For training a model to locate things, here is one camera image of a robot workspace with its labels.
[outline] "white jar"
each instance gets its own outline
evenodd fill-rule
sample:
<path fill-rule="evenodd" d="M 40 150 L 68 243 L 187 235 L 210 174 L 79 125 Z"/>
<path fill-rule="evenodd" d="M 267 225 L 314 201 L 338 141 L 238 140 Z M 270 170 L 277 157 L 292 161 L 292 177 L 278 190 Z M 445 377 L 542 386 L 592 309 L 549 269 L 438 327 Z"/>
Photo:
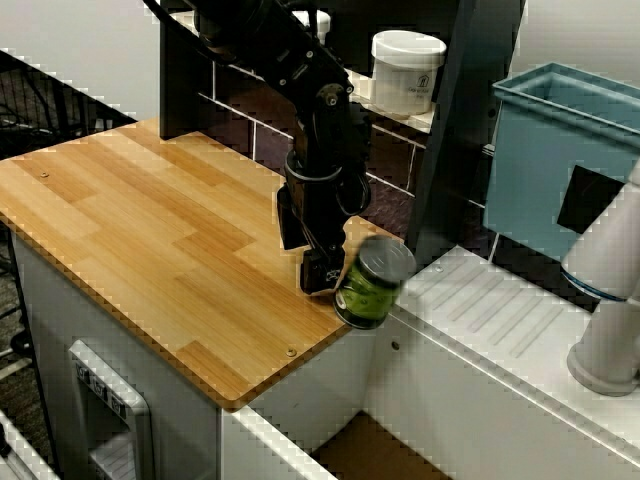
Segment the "white jar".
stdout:
<path fill-rule="evenodd" d="M 447 46 L 422 33 L 388 30 L 373 37 L 371 103 L 399 117 L 431 109 L 431 95 Z"/>

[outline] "tile backsplash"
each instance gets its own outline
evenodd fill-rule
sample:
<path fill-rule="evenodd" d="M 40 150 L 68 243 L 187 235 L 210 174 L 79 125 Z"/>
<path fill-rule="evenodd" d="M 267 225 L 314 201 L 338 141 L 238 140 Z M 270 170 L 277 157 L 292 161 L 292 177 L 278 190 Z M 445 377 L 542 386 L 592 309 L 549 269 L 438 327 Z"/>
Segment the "tile backsplash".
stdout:
<path fill-rule="evenodd" d="M 212 126 L 206 133 L 282 175 L 295 127 L 291 103 L 240 69 L 216 66 L 214 83 L 214 101 L 207 109 L 207 124 Z M 367 171 L 372 198 L 361 216 L 404 238 L 428 135 L 374 112 L 369 118 L 373 131 Z"/>
<path fill-rule="evenodd" d="M 211 102 L 206 133 L 267 168 L 283 174 L 292 145 L 295 112 L 292 105 L 250 72 L 217 67 L 215 103 Z M 370 112 L 373 125 L 368 162 L 371 204 L 362 217 L 405 238 L 424 159 L 428 134 Z M 560 263 L 499 235 L 482 225 L 493 159 L 487 146 L 478 163 L 458 243 L 495 265 L 588 311 L 597 301 L 561 275 Z"/>

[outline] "black frame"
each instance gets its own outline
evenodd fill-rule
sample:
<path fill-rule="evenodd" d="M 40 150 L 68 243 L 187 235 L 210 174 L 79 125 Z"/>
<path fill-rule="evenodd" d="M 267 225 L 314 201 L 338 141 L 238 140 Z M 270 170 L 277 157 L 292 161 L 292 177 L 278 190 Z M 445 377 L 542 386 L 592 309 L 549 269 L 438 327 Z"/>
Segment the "black frame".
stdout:
<path fill-rule="evenodd" d="M 405 241 L 419 268 L 457 244 L 482 148 L 496 125 L 499 102 L 491 85 L 508 74 L 524 4 L 459 0 Z M 161 5 L 171 13 L 191 10 L 182 0 Z M 165 25 L 160 45 L 160 137 L 205 130 L 212 116 L 199 93 L 213 92 L 212 62 Z"/>

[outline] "jar lid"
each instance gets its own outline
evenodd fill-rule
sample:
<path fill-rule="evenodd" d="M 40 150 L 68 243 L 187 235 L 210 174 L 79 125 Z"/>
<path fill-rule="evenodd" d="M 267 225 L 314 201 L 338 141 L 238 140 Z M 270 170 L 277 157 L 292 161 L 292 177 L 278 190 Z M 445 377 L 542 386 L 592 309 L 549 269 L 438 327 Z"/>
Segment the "jar lid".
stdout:
<path fill-rule="evenodd" d="M 447 46 L 423 33 L 386 30 L 376 33 L 371 46 L 378 60 L 400 68 L 430 70 L 444 64 Z"/>
<path fill-rule="evenodd" d="M 416 270 L 411 250 L 393 238 L 374 235 L 360 246 L 358 259 L 365 271 L 383 282 L 400 285 Z"/>

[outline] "wire rack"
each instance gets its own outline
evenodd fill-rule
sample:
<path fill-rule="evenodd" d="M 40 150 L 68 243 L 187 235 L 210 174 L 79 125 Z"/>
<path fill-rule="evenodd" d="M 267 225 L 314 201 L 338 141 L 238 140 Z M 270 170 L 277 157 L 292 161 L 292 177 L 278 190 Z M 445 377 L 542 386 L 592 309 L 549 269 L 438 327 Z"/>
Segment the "wire rack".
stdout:
<path fill-rule="evenodd" d="M 0 52 L 0 160 L 132 122 Z"/>

